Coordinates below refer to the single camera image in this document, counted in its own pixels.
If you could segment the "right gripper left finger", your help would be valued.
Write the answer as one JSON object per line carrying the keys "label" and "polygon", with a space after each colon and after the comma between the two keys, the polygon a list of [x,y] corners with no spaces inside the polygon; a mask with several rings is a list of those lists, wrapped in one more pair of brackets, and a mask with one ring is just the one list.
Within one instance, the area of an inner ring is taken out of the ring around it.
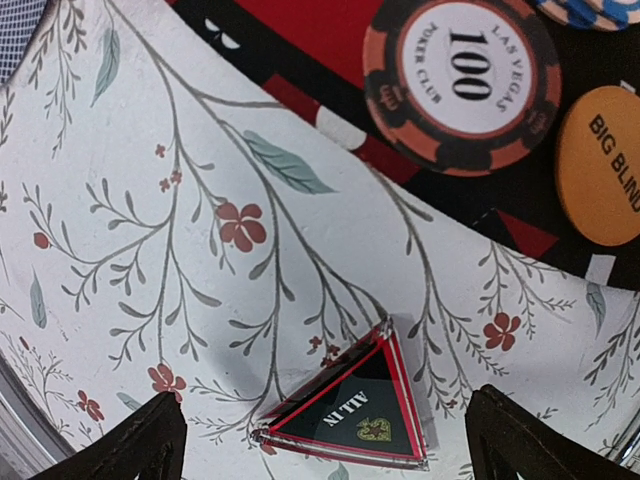
{"label": "right gripper left finger", "polygon": [[186,438],[180,403],[173,393],[162,392],[99,441],[33,479],[180,480]]}

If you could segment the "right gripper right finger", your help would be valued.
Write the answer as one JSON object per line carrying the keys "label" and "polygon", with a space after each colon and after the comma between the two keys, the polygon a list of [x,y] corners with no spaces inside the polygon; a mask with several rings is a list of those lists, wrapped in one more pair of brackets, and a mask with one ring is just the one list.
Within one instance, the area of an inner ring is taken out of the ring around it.
{"label": "right gripper right finger", "polygon": [[465,413],[476,479],[633,479],[635,473],[551,429],[495,387],[473,392]]}

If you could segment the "black triangular all-in marker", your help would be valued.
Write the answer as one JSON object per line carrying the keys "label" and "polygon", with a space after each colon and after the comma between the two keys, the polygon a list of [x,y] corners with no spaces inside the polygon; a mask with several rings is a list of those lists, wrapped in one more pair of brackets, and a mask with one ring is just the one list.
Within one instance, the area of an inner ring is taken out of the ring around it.
{"label": "black triangular all-in marker", "polygon": [[379,322],[264,415],[251,438],[327,460],[426,470],[426,441],[393,320]]}

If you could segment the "orange big blind button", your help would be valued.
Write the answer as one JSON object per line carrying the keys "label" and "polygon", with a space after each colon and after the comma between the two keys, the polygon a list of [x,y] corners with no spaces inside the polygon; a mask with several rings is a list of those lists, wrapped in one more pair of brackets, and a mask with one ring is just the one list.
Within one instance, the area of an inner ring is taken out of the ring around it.
{"label": "orange big blind button", "polygon": [[582,95],[558,134],[556,188],[584,237],[607,247],[639,236],[639,97],[618,86]]}

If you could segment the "red hundred poker chip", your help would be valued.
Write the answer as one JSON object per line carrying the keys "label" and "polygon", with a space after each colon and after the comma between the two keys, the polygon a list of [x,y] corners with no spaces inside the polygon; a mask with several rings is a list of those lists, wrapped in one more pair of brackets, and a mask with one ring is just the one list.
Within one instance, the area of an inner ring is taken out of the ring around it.
{"label": "red hundred poker chip", "polygon": [[524,1],[385,1],[362,61],[379,130],[448,175],[518,162],[547,136],[561,104],[554,43]]}

